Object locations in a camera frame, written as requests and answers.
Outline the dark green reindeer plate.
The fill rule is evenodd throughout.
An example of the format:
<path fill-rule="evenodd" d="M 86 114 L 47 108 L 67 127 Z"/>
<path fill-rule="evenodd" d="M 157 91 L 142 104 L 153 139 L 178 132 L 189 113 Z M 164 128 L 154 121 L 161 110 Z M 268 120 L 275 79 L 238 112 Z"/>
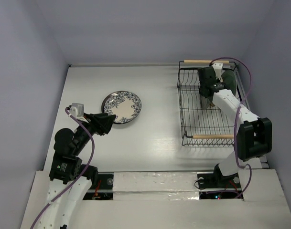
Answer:
<path fill-rule="evenodd" d="M 213 97 L 210 96 L 210 97 L 204 97 L 204 96 L 200 96 L 200 99 L 201 99 L 201 108 L 203 110 L 205 109 L 208 109 L 209 107 L 214 107 L 215 105 L 213 104 L 212 100 L 213 100 Z"/>

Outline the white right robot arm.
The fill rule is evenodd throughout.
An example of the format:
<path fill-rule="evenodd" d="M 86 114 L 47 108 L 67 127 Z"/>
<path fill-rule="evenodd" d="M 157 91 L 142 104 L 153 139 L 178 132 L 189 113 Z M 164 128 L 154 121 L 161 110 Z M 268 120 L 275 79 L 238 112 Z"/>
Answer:
<path fill-rule="evenodd" d="M 261 157 L 272 149 L 272 122 L 260 118 L 236 97 L 237 81 L 234 72 L 223 70 L 222 64 L 198 69 L 201 108 L 214 105 L 234 122 L 234 151 L 214 167 L 209 180 L 217 187 L 225 186 L 231 178 L 246 167 L 249 160 Z"/>

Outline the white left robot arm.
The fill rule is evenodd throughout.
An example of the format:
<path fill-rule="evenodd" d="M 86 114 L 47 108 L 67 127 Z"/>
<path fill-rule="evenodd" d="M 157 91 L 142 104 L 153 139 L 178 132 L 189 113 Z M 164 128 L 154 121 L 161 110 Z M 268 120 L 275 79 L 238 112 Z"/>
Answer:
<path fill-rule="evenodd" d="M 86 192 L 90 188 L 99 188 L 101 184 L 97 167 L 83 164 L 79 154 L 88 142 L 94 142 L 94 134 L 110 132 L 116 116 L 101 113 L 83 114 L 81 119 L 72 114 L 69 117 L 78 123 L 78 127 L 75 131 L 63 128 L 54 137 L 46 200 L 48 208 L 40 219 L 40 229 L 68 229 Z"/>

